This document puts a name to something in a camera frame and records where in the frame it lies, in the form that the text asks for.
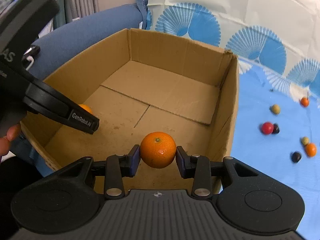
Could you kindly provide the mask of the person's left hand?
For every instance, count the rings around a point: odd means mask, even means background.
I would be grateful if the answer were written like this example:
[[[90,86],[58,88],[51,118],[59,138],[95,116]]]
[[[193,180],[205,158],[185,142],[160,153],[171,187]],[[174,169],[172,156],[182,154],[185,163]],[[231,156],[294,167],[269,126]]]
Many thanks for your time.
[[[16,124],[10,127],[4,137],[0,139],[0,156],[5,156],[9,153],[11,143],[20,135],[21,125]]]

